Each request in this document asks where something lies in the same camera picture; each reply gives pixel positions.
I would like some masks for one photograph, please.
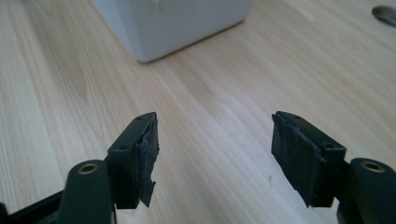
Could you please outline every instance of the wooden surface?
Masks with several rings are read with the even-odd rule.
[[[0,1],[0,201],[9,212],[103,159],[134,117],[156,111],[150,208],[120,223],[336,223],[307,209],[270,152],[277,110],[396,168],[391,0],[256,0],[247,20],[137,63],[88,0]]]

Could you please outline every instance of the black plastic part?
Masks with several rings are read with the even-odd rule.
[[[305,119],[273,115],[272,154],[306,206],[330,207],[347,149]]]
[[[351,193],[361,211],[363,223],[396,223],[395,172],[379,161],[354,159],[348,175]]]
[[[0,224],[9,223],[8,212],[6,206],[0,203]]]
[[[105,161],[84,161],[67,177],[57,224],[116,223]]]
[[[63,192],[60,191],[34,203],[22,210],[10,215],[7,218],[9,224],[22,224],[22,223],[41,223],[50,224],[54,223],[54,217],[57,217],[59,204],[61,203]]]
[[[160,150],[157,123],[155,113],[137,117],[108,150],[118,209],[135,209],[139,200],[149,206],[155,185],[150,176]]]

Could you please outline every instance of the black plastic bracket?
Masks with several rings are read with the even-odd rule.
[[[340,223],[396,223],[396,174],[369,159],[344,161],[347,149],[305,119],[273,115],[272,153],[307,206],[340,201]]]

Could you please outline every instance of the white container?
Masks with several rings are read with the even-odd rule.
[[[251,0],[92,0],[134,57],[153,61],[245,19]]]

